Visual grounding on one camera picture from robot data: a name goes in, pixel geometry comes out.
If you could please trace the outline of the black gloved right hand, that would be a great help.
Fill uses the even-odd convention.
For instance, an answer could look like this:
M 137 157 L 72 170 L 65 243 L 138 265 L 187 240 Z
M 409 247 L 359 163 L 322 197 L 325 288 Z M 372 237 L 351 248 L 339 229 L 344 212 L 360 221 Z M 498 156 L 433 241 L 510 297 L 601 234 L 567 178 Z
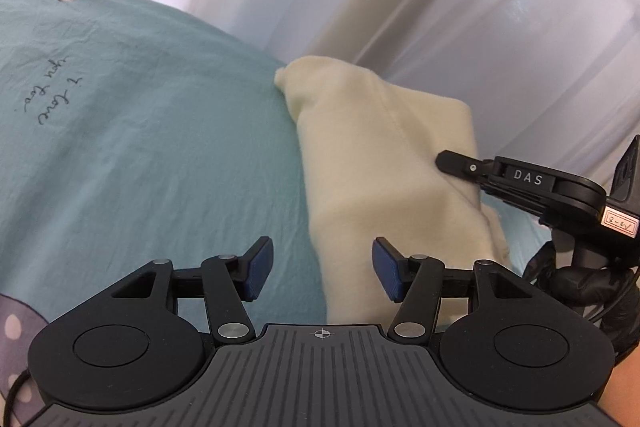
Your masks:
M 523 279 L 570 308 L 597 307 L 589 322 L 599 323 L 620 364 L 639 346 L 639 272 L 623 265 L 557 268 L 555 261 L 555 246 L 544 243 L 527 262 Z

